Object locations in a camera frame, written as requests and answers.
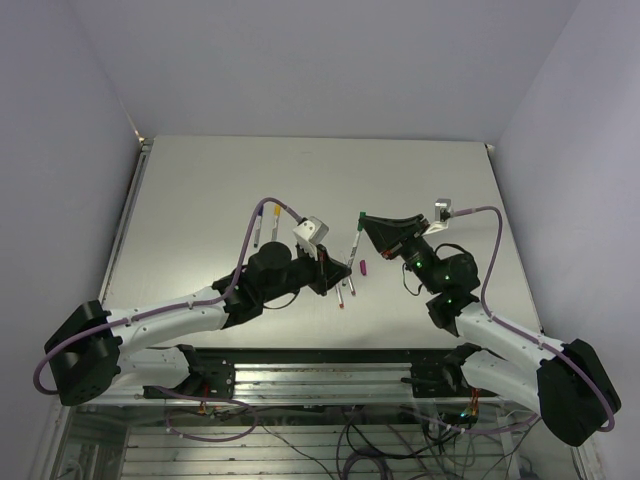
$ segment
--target metal frame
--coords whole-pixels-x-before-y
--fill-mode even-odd
[[[102,282],[102,287],[100,288],[101,302],[104,302],[106,299],[107,290],[111,283],[113,272],[117,266],[119,258],[118,255],[126,238],[127,228],[135,207],[136,198],[138,196],[138,191],[140,190],[140,184],[142,183],[144,170],[147,166],[147,160],[151,154],[152,146],[153,139],[145,139],[142,142],[140,153],[138,154],[136,168],[134,170],[133,177],[131,178],[129,192],[127,193],[127,198],[122,209],[120,222],[118,223],[118,229],[114,238],[113,247],[109,256],[109,263],[107,264],[107,270]],[[44,433],[38,447],[38,454],[34,459],[34,464],[29,473],[30,480],[50,478],[56,471],[57,463],[59,462],[58,457],[62,451],[61,446],[65,443],[72,416],[73,410],[71,408],[63,407],[57,399],[54,399],[51,402],[49,417],[45,423]]]
[[[436,400],[465,403],[471,395],[469,389],[454,391],[446,384],[424,386],[401,382],[402,378],[439,378],[442,361],[450,351],[196,349],[203,365],[208,369],[220,365],[221,374],[229,376],[229,387],[217,392],[218,397],[253,405],[424,404]],[[483,399],[503,401],[490,393],[485,393]],[[194,402],[167,398],[150,388],[145,391],[142,387],[112,387],[90,404],[193,405]]]
[[[274,478],[300,478],[325,480],[328,478],[320,467],[313,461],[304,458],[291,450],[282,440],[294,444],[300,451],[318,458],[331,472],[335,472],[336,442],[344,425],[286,425],[278,422],[268,424],[268,431],[276,433],[280,438],[272,436],[263,429],[257,429],[249,437],[226,443],[223,448],[210,448],[206,444],[189,442],[178,437],[166,437],[162,427],[143,427],[132,429],[123,474],[125,479],[153,478],[154,474],[175,475],[171,478],[195,478],[190,475],[208,473],[221,479],[254,479],[273,476]],[[410,448],[418,449],[426,446],[424,434],[418,424],[395,424],[392,427],[409,444]],[[246,427],[218,426],[218,427],[182,427],[182,430],[197,435],[229,435],[239,433]],[[389,427],[384,424],[360,425],[359,429],[367,435],[371,442],[385,451],[405,454],[406,447],[398,441]],[[351,441],[358,447],[364,446],[364,441],[352,432]],[[470,438],[460,438],[456,453],[449,452],[442,457],[447,468],[453,471],[453,464],[449,463],[454,457],[458,462],[466,457]],[[476,437],[474,451],[477,457],[475,465],[467,468],[465,478],[480,478],[483,471],[488,469],[496,459],[502,455],[499,445],[484,437]],[[342,461],[351,453],[345,438],[342,439],[340,458]],[[432,471],[438,471],[438,464],[429,452],[424,452],[424,464]],[[394,471],[394,478],[410,478],[424,473],[415,461],[403,462],[389,460],[389,466]],[[361,462],[354,467],[349,478],[375,479],[378,475],[375,467],[369,462]],[[502,479],[505,469],[502,465],[496,468],[494,474],[488,478]]]

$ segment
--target pen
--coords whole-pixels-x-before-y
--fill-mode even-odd
[[[364,217],[367,213],[360,212],[360,218]],[[356,258],[356,251],[358,250],[358,244],[360,243],[360,235],[362,234],[362,225],[358,222],[358,231],[356,232],[356,238],[353,241],[353,246],[351,247],[351,254],[349,255],[349,261],[347,262],[347,267],[351,268],[353,266],[353,261]],[[347,282],[351,279],[351,277],[347,277],[342,280],[342,286],[345,286]]]
[[[273,230],[271,230],[271,241],[275,242],[278,238],[278,221],[280,220],[280,205],[276,205],[273,209]]]
[[[256,232],[253,235],[253,248],[258,248],[258,244],[260,243],[260,230],[262,229],[263,210],[264,210],[264,206],[260,207],[260,211],[258,212],[258,217],[256,218]]]
[[[351,290],[351,296],[355,297],[356,287],[353,286],[353,279],[351,278],[351,275],[347,277],[347,283],[349,284],[349,290]]]
[[[342,292],[340,291],[339,283],[336,283],[336,294],[338,295],[338,305],[340,308],[344,308],[344,300],[342,299]]]

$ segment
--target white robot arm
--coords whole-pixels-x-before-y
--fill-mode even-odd
[[[256,207],[251,224],[266,200]],[[447,211],[441,214],[446,221]],[[214,373],[193,348],[152,347],[242,324],[261,315],[264,303],[305,286],[326,295],[350,275],[320,244],[328,228],[314,217],[293,215],[298,221],[294,260],[288,247],[269,242],[242,265],[249,228],[238,267],[210,287],[144,308],[105,311],[98,301],[78,307],[45,345],[47,355],[34,374],[36,388],[60,395],[64,405],[78,405],[112,386],[160,386],[190,394],[208,383]],[[436,295],[427,303],[434,324],[468,342],[445,359],[443,375],[451,388],[474,387],[516,401],[539,414],[569,445],[582,444],[607,419],[613,426],[620,399],[591,346],[581,340],[566,344],[494,315],[484,298],[472,294],[480,286],[473,256],[453,245],[460,253],[439,258],[424,239],[438,228],[422,215],[404,220],[362,216],[359,225],[384,258],[401,256],[406,269]],[[39,380],[47,363],[55,391]]]
[[[468,342],[445,359],[444,376],[450,386],[489,390],[514,400],[539,414],[565,443],[581,445],[596,430],[613,428],[620,398],[589,344],[546,337],[489,310],[485,291],[502,231],[500,212],[480,207],[454,214],[437,208],[437,216],[446,222],[451,216],[482,210],[498,214],[499,233],[480,298],[472,293],[481,284],[473,255],[459,245],[446,244],[460,253],[438,257],[438,248],[432,249],[424,238],[438,229],[424,216],[401,220],[364,216],[359,222],[384,258],[402,257],[403,268],[436,295],[427,302],[434,324]]]

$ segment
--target cable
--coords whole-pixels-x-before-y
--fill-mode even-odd
[[[407,480],[418,480],[419,478],[424,478],[424,477],[429,477],[429,476],[438,476],[438,477],[446,477],[446,478],[454,478],[456,480],[463,480],[463,477],[460,477],[454,473],[450,473],[450,472],[444,472],[444,473],[429,473],[429,472],[425,472],[425,473],[420,473],[414,477],[411,477]]]
[[[529,435],[529,433],[531,433],[531,430],[533,430],[533,427],[535,427],[540,420],[542,420],[541,418],[538,418],[533,425],[531,425],[531,427],[529,427],[529,430],[527,430],[526,432],[524,432],[524,435],[522,435],[522,438],[520,439],[520,441],[516,444],[515,447],[513,447],[513,450],[511,450],[509,453],[505,453],[504,455],[502,455],[497,461],[496,463],[494,463],[489,470],[487,470],[485,472],[485,474],[482,476],[482,478],[480,480],[484,480],[485,478],[487,478],[487,475],[489,475],[489,473],[491,473],[491,471],[496,468],[498,466],[498,464],[504,460],[507,457],[511,457],[511,459],[513,459],[513,454],[516,453],[518,451],[518,449],[520,448],[520,445],[522,445],[522,442],[524,442],[524,439],[527,438],[527,435]],[[507,465],[507,474],[509,472],[509,468],[511,467],[511,459],[509,460],[509,465]]]
[[[462,248],[460,245],[458,245],[457,243],[441,243],[440,245],[438,245],[436,247],[436,249],[434,250],[433,253],[435,253],[436,255],[438,254],[438,250],[440,250],[442,247],[449,247],[449,248],[454,248],[462,253],[466,253],[468,255],[470,255],[470,253],[465,250],[464,248]]]
[[[402,444],[406,447],[407,451],[408,451],[408,452],[410,452],[410,455],[411,455],[413,458],[415,458],[415,459],[416,459],[416,462],[418,463],[418,466],[422,467],[422,469],[423,469],[425,472],[427,472],[427,473],[431,473],[431,472],[429,472],[429,469],[427,468],[427,465],[422,461],[422,459],[421,459],[418,455],[416,455],[416,454],[414,454],[414,453],[413,453],[413,450],[411,449],[411,445],[409,445],[409,442],[407,442],[407,441],[405,440],[405,438],[400,434],[400,432],[398,432],[398,431],[397,431],[395,428],[393,428],[391,425],[387,425],[387,428],[388,428],[389,430],[391,430],[391,431],[395,434],[395,436],[398,438],[398,440],[400,440],[400,443],[402,443]]]
[[[409,289],[409,287],[407,286],[407,277],[406,277],[406,274],[405,274],[405,272],[406,272],[407,270],[409,270],[409,268],[407,267],[407,264],[406,264],[406,263],[403,263],[403,264],[402,264],[402,285],[404,285],[404,288],[405,288],[405,290],[406,290],[407,292],[409,292],[409,293],[410,293],[411,295],[413,295],[414,297],[417,297],[418,295],[420,295],[420,291],[422,290],[423,285],[422,285],[422,284],[420,284],[420,285],[418,286],[418,293],[414,293],[414,292],[412,292],[412,291]]]
[[[61,478],[64,478],[64,477],[66,477],[67,475],[69,475],[70,473],[78,473],[78,470],[77,470],[77,469],[75,469],[75,468],[68,468],[66,472],[61,473],[60,475],[58,475],[58,476],[56,477],[56,480],[59,480],[59,479],[61,479]]]
[[[360,431],[360,429],[354,425],[353,423],[349,424],[347,426],[347,429],[345,431],[345,436],[347,439],[347,444],[349,445],[349,447],[351,447],[351,450],[353,450],[354,452],[358,452],[359,449],[357,449],[356,447],[353,446],[353,444],[351,443],[351,440],[349,438],[349,429],[353,428],[356,432],[358,432],[358,435],[360,435],[360,437],[362,438],[362,440],[364,440],[364,442],[368,445],[368,447],[371,449],[370,456],[375,456],[375,457],[386,457],[389,458],[391,460],[406,460],[408,458],[415,458],[417,455],[419,455],[420,453],[424,452],[425,450],[428,449],[428,447],[423,447],[419,450],[415,450],[415,451],[411,451],[409,450],[409,455],[398,455],[395,453],[386,453],[383,452],[382,450],[380,450],[378,447],[376,447],[375,445],[373,445],[369,439],[364,435],[364,433],[362,433],[362,431]]]
[[[531,414],[533,413],[531,410],[511,410],[509,413],[507,413],[504,416],[504,419],[506,420],[507,418],[509,418],[511,415],[513,415],[514,413],[528,413]]]
[[[189,440],[196,440],[198,442],[208,442],[208,443],[223,443],[223,442],[230,442],[232,440],[238,440],[239,438],[243,438],[246,437],[247,435],[249,435],[251,432],[253,432],[256,427],[258,426],[259,422],[260,422],[260,416],[258,415],[258,412],[256,411],[255,407],[253,405],[249,405],[248,403],[244,403],[241,402],[240,400],[233,400],[232,398],[215,398],[215,397],[192,397],[190,395],[182,395],[181,393],[176,393],[172,390],[169,390],[168,388],[165,387],[160,387],[160,386],[154,386],[153,388],[155,388],[156,390],[158,390],[161,393],[164,393],[165,395],[168,395],[170,397],[173,398],[179,398],[181,400],[192,400],[194,402],[215,402],[215,403],[228,403],[231,405],[237,405],[239,407],[243,407],[246,408],[250,413],[251,416],[253,417],[253,424],[244,432],[242,433],[238,433],[237,435],[232,435],[230,437],[225,437],[225,438],[206,438],[206,437],[198,437],[197,435],[191,435],[189,433],[182,433],[178,430],[176,430],[175,428],[173,428],[173,426],[171,425],[171,411],[167,412],[167,415],[165,416],[165,424],[167,426],[167,433],[171,433],[173,435],[177,435],[180,438],[188,438]]]
[[[268,434],[273,435],[274,437],[279,438],[279,439],[280,439],[280,440],[282,440],[284,443],[286,443],[286,444],[289,446],[289,448],[291,448],[294,452],[297,452],[297,453],[299,453],[300,455],[302,455],[303,457],[306,457],[306,458],[308,458],[309,460],[313,460],[314,462],[316,462],[318,465],[320,465],[320,466],[322,467],[322,469],[327,473],[327,475],[329,475],[329,478],[330,478],[331,480],[334,480],[334,479],[333,479],[333,475],[331,474],[331,472],[329,471],[329,469],[328,469],[327,467],[325,467],[325,466],[324,466],[324,464],[323,464],[320,460],[318,460],[318,459],[317,459],[317,458],[315,458],[315,457],[312,457],[311,455],[307,455],[307,454],[306,454],[306,453],[304,453],[304,452],[301,452],[301,451],[300,451],[300,450],[298,450],[296,447],[294,447],[291,443],[289,443],[289,441],[287,441],[284,437],[281,437],[279,434],[277,434],[277,433],[275,433],[275,432],[272,432],[272,431],[268,430],[268,429],[267,429],[267,427],[265,427],[264,425],[260,425],[260,426],[261,426],[261,427],[264,429],[264,431],[265,431],[265,432],[267,432]]]
[[[287,303],[285,303],[281,307],[267,307],[266,305],[262,305],[262,306],[264,308],[266,308],[267,310],[282,310],[283,308],[287,308],[289,305],[291,305],[293,302],[295,302],[296,298],[298,298],[298,295],[300,295],[300,291],[299,290],[293,295],[293,298],[291,300],[289,300]]]
[[[439,455],[436,455],[436,452],[433,450],[433,447],[431,446],[431,444],[429,442],[426,442],[426,443],[427,443],[427,448],[431,452],[431,455],[433,455],[433,459],[438,464],[438,467],[440,467],[440,470],[442,470],[442,473],[444,474],[444,476],[449,478],[451,476],[451,472],[447,471],[447,469],[444,466],[444,463],[442,463],[442,459],[440,458]]]
[[[380,473],[380,480],[393,480],[393,473],[391,472],[389,465],[387,465],[384,457],[371,456],[366,450],[353,452],[347,457],[344,462],[344,466],[342,467],[341,478],[343,480],[348,480],[351,469],[361,460],[369,460],[370,462],[373,462],[373,464],[378,468],[378,473]]]
[[[486,437],[487,440],[491,440],[493,443],[497,443],[498,445],[502,445],[502,442],[500,440],[492,438],[490,435],[483,435],[483,436]],[[524,455],[520,455],[520,458],[523,459],[525,462],[527,462],[529,464],[529,473],[535,473],[533,471],[533,462],[531,461],[531,459],[529,457],[525,457]]]
[[[489,308],[489,305],[487,304],[487,287],[489,286],[489,279],[491,278],[491,274],[493,273],[493,267],[494,267],[494,265],[496,263],[496,258],[498,256],[498,249],[500,248],[500,241],[502,240],[502,227],[503,227],[502,212],[500,212],[500,210],[498,210],[496,207],[493,207],[493,206],[483,206],[483,207],[478,207],[478,208],[468,208],[468,209],[465,209],[465,210],[460,210],[458,212],[454,212],[453,216],[454,217],[463,217],[465,215],[471,215],[473,213],[485,212],[485,211],[492,211],[497,215],[497,217],[498,217],[498,233],[496,234],[496,243],[495,243],[495,246],[493,248],[493,254],[491,255],[491,260],[489,261],[489,267],[487,268],[487,273],[485,275],[484,282],[482,283],[482,289],[480,290],[480,302],[482,304],[483,310],[485,311],[485,313],[487,314],[487,316],[489,316],[489,318],[491,320],[496,322],[501,327],[504,327],[507,330],[509,330],[510,332],[515,333],[516,335],[519,335],[522,338],[525,338],[525,339],[529,340],[534,345],[540,345],[541,348],[544,348],[548,352],[551,352],[556,357],[560,358],[560,360],[562,360],[565,364],[567,364],[584,381],[584,383],[587,384],[587,386],[591,389],[591,391],[598,398],[598,400],[602,404],[602,407],[604,408],[605,413],[607,414],[607,425],[604,426],[604,427],[600,427],[598,429],[598,431],[599,432],[610,432],[611,430],[613,430],[613,428],[615,427],[615,424],[616,424],[616,421],[613,418],[613,410],[611,408],[611,405],[609,405],[609,402],[605,398],[604,394],[600,391],[600,389],[593,382],[593,380],[591,380],[591,378],[589,378],[589,376],[578,365],[576,365],[576,363],[573,360],[571,360],[569,357],[567,357],[560,350],[558,350],[555,347],[552,347],[551,345],[549,345],[547,343],[539,342],[538,339],[536,337],[534,337],[533,335],[531,335],[531,334],[529,334],[527,332],[523,332],[519,328],[517,328],[517,327],[515,327],[515,326],[513,326],[513,325],[511,325],[511,324],[509,324],[507,322],[505,322],[504,320],[502,320],[501,318],[496,316],[491,311],[491,309]]]
[[[220,295],[219,297],[214,298],[212,300],[198,300],[198,301],[193,302],[191,305],[189,305],[186,302],[174,303],[172,305],[165,305],[163,307],[155,308],[153,310],[149,310],[149,311],[146,311],[146,312],[138,313],[136,315],[133,315],[130,319],[129,318],[123,318],[123,319],[120,319],[120,320],[116,320],[114,322],[105,323],[103,325],[99,325],[97,327],[90,328],[90,329],[85,330],[83,332],[80,332],[80,333],[78,333],[76,335],[73,335],[72,337],[69,337],[68,339],[60,342],[58,345],[53,347],[49,352],[47,352],[47,354],[44,356],[44,358],[42,360],[40,360],[40,363],[38,363],[38,365],[36,366],[36,369],[33,372],[33,385],[35,386],[36,390],[38,390],[38,392],[40,392],[40,393],[42,393],[44,395],[57,395],[58,394],[58,390],[51,390],[51,389],[45,388],[42,385],[42,382],[40,381],[40,375],[42,374],[42,370],[44,369],[44,367],[58,353],[60,353],[62,350],[67,348],[69,345],[71,345],[71,344],[73,344],[73,343],[75,343],[77,341],[80,341],[82,339],[90,337],[91,335],[95,335],[96,333],[100,333],[100,332],[103,332],[103,331],[108,330],[108,329],[113,329],[115,327],[119,327],[120,325],[125,325],[127,323],[132,323],[132,322],[144,320],[145,318],[149,318],[149,317],[154,316],[154,315],[159,315],[161,313],[167,313],[167,312],[171,312],[171,311],[174,311],[174,310],[180,310],[180,309],[183,309],[183,308],[216,305],[217,303],[220,303],[223,300],[225,300],[229,295],[231,295],[231,293],[234,291],[236,285],[238,284],[238,280],[240,279],[240,273],[242,271],[242,263],[244,262],[244,258],[247,255],[247,250],[249,248],[249,242],[251,241],[251,234],[253,232],[253,225],[254,225],[254,223],[256,221],[256,218],[258,217],[258,214],[260,213],[260,209],[263,208],[264,204],[268,203],[268,202],[272,202],[272,203],[275,203],[277,205],[280,205],[289,215],[291,215],[294,218],[294,220],[297,223],[300,223],[302,221],[302,217],[300,215],[298,215],[291,207],[285,205],[280,200],[278,200],[276,198],[273,198],[273,197],[266,197],[266,198],[263,198],[262,200],[260,200],[258,202],[258,204],[256,205],[256,208],[253,210],[253,213],[251,214],[251,219],[249,220],[249,225],[247,227],[247,231],[246,231],[245,236],[244,236],[244,241],[242,242],[242,248],[240,249],[240,256],[238,257],[238,264],[236,265],[236,269],[234,270],[233,277],[231,279],[231,283],[229,284],[229,286],[227,287],[227,289],[224,291],[224,293],[222,295]]]
[[[448,430],[452,430],[454,432],[466,433],[469,435],[498,435],[500,433],[514,432],[516,430],[522,430],[523,428],[528,427],[531,422],[539,418],[538,415],[533,414],[531,415],[531,417],[529,417],[528,419],[524,420],[521,423],[515,423],[513,425],[507,425],[504,427],[494,428],[491,430],[485,430],[480,428],[466,429],[466,428],[457,427],[456,425],[451,425],[446,422],[443,422],[439,418],[429,417],[427,415],[424,415],[420,411],[410,410],[408,407],[400,407],[400,408],[405,412],[413,414],[416,418],[421,418],[422,420],[427,420],[428,422],[431,422],[431,423],[437,423],[438,425],[442,425],[443,427],[446,427]]]
[[[469,437],[469,443],[467,444],[467,451],[464,454],[464,464],[462,465],[462,473],[460,474],[460,476],[462,478],[464,478],[464,472],[467,470],[467,468],[471,468],[476,464],[476,447],[473,444],[473,441],[476,439],[475,436]],[[471,462],[467,463],[467,459],[469,458],[469,450],[471,450],[473,452],[473,456],[471,457]]]
[[[342,438],[345,435],[345,432],[349,429],[349,425],[351,425],[355,419],[356,416],[359,415],[360,412],[355,412],[354,415],[351,416],[351,418],[349,420],[347,420],[347,423],[345,423],[344,428],[342,429],[342,431],[340,432],[340,435],[338,436],[338,441],[336,442],[336,472],[338,473],[338,478],[340,480],[345,480],[346,477],[342,476],[342,471],[340,469],[340,446],[342,445]]]

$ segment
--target purple cable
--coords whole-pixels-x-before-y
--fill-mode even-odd
[[[486,211],[492,211],[497,215],[498,233],[496,235],[496,244],[495,244],[495,247],[493,248],[491,261],[489,262],[489,267],[487,268],[487,274],[484,278],[484,282],[482,283],[482,289],[480,290],[480,302],[482,303],[482,308],[484,312],[489,316],[489,318],[491,318],[491,320],[496,322],[501,327],[504,327],[510,332],[513,332],[516,335],[519,335],[522,338],[529,340],[531,343],[535,345],[538,345],[538,339],[535,336],[530,335],[527,332],[523,332],[519,328],[516,328],[513,325],[510,325],[509,323],[505,322],[500,317],[496,316],[491,311],[491,309],[489,308],[489,305],[487,304],[487,287],[489,286],[489,279],[491,278],[491,273],[493,272],[493,267],[496,263],[496,258],[498,256],[498,249],[500,248],[500,241],[502,239],[502,227],[503,227],[502,212],[500,212],[500,210],[498,210],[496,207],[493,207],[493,206],[483,206],[478,208],[468,208],[465,210],[460,210],[458,212],[454,212],[453,216],[463,217],[465,215],[471,215],[476,212],[486,212]],[[571,360],[569,357],[567,357],[564,353],[562,353],[557,348],[552,347],[551,345],[548,345],[546,343],[540,343],[540,347],[544,348],[548,352],[553,353],[556,357],[560,358],[560,360],[565,362],[576,374],[578,374],[578,376],[584,381],[584,383],[587,384],[587,386],[591,389],[591,391],[596,395],[596,397],[602,404],[604,411],[607,414],[607,425],[604,427],[600,427],[598,431],[610,432],[611,430],[613,430],[613,428],[616,425],[616,421],[613,417],[613,410],[611,409],[611,405],[609,405],[609,402],[605,398],[604,394],[600,391],[600,389],[593,382],[593,380],[591,380],[589,376],[578,365],[576,365],[576,363],[573,360]]]
[[[182,433],[176,430],[171,425],[171,412],[167,412],[167,415],[165,416],[165,424],[167,425],[167,432],[173,435],[177,435],[180,438],[188,438],[189,440],[195,440],[198,442],[209,442],[209,443],[231,442],[233,440],[238,440],[239,438],[243,438],[249,435],[251,432],[253,432],[256,429],[256,427],[258,426],[258,423],[260,422],[260,417],[255,407],[253,405],[249,405],[248,403],[244,403],[239,400],[233,400],[231,398],[192,397],[190,395],[182,395],[181,393],[176,393],[173,390],[170,390],[165,387],[155,386],[153,388],[164,393],[165,395],[168,395],[173,398],[179,398],[181,400],[193,400],[194,402],[228,403],[231,405],[237,405],[239,407],[248,409],[251,412],[251,416],[253,417],[253,424],[242,433],[239,433],[237,435],[232,435],[230,437],[225,437],[225,438],[206,438],[206,437],[198,437],[197,435],[191,435],[189,433]]]
[[[268,202],[273,202],[280,205],[280,207],[282,207],[284,211],[286,211],[289,215],[291,215],[297,223],[300,223],[302,221],[302,217],[300,215],[298,215],[291,207],[289,207],[288,205],[285,205],[280,200],[273,197],[266,197],[260,200],[258,202],[258,205],[256,205],[256,208],[253,210],[253,213],[251,214],[251,219],[249,220],[249,226],[247,227],[247,232],[244,236],[242,248],[240,249],[240,257],[238,258],[238,264],[236,266],[236,269],[234,270],[231,283],[229,284],[227,289],[224,291],[224,293],[219,297],[214,298],[212,300],[195,301],[193,302],[193,306],[200,307],[200,306],[215,305],[216,303],[220,303],[221,301],[226,299],[229,295],[231,295],[231,292],[233,292],[240,278],[240,273],[242,271],[242,263],[244,262],[244,257],[246,256],[247,250],[249,248],[249,241],[251,240],[251,232],[253,231],[253,224],[255,223],[256,218],[258,217],[258,214],[260,213],[260,209],[263,208],[264,205]],[[167,313],[173,310],[181,310],[183,308],[189,308],[189,304],[186,302],[182,302],[182,303],[174,303],[173,305],[165,305],[164,307],[159,307],[153,310],[149,310],[148,312],[143,312],[137,315],[133,315],[130,319],[123,318],[121,320],[117,320],[114,322],[105,323],[103,325],[90,328],[76,335],[73,335],[72,337],[69,337],[68,339],[64,340],[63,342],[60,342],[58,345],[52,348],[49,352],[47,352],[44,358],[40,360],[40,362],[36,366],[36,369],[33,372],[33,385],[35,386],[36,390],[38,390],[38,392],[44,395],[57,395],[58,394],[57,390],[50,390],[48,388],[45,388],[42,385],[42,382],[40,381],[40,375],[42,374],[42,370],[44,369],[44,367],[51,361],[51,359],[55,357],[58,353],[60,353],[62,350],[67,348],[69,345],[77,341],[80,341],[84,338],[87,338],[91,335],[94,335],[96,333],[102,332],[104,330],[108,330],[110,328],[118,327],[120,325],[124,325],[130,322],[144,320],[145,318],[149,318],[154,315],[159,315],[161,313]]]

